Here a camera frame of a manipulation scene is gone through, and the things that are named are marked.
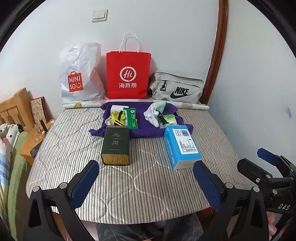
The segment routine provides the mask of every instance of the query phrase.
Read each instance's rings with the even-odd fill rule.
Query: light switch
[[[92,22],[106,21],[106,17],[107,17],[107,9],[93,10],[91,21]]]
[[[93,19],[104,18],[104,17],[105,17],[105,11],[99,11],[99,12],[93,13]]]

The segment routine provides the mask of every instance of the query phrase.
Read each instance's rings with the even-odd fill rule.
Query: nike swoosh logo
[[[174,92],[172,92],[170,95],[170,97],[172,99],[178,99],[178,98],[185,97],[185,96],[189,96],[189,95],[175,95]]]

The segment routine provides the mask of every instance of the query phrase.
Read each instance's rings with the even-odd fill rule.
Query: green snack packet
[[[175,125],[177,126],[178,123],[176,121],[175,115],[171,114],[171,115],[163,115],[163,118],[168,122],[168,124],[162,124],[161,121],[158,121],[159,123],[159,128],[165,128],[166,126],[169,125]]]
[[[136,119],[136,108],[123,108],[123,113],[126,116],[124,125],[129,129],[139,129]]]

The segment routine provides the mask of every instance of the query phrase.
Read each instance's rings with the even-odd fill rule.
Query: gray striped mattress
[[[236,168],[238,156],[208,111],[179,109],[192,133],[202,159],[224,182],[243,188],[248,180]],[[100,157],[102,137],[89,129],[102,125],[100,108],[63,109],[47,133],[32,166],[26,192],[69,182],[89,160],[96,160],[100,173],[83,205],[80,219],[113,224],[167,220],[209,207],[192,169],[171,168],[163,138],[131,139],[130,165],[105,166]]]

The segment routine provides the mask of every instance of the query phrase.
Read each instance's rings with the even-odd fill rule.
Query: floor
[[[57,213],[53,213],[54,214],[54,219],[64,237],[64,239],[66,241],[72,241],[72,239],[70,238],[64,224],[63,224],[63,221],[60,217],[59,214]],[[93,223],[93,222],[88,222],[88,221],[81,221],[83,223],[83,225],[85,226],[85,228],[87,229],[87,231],[91,234],[91,236],[94,238],[95,241],[99,241],[99,238],[98,238],[98,233],[96,231],[96,223]]]

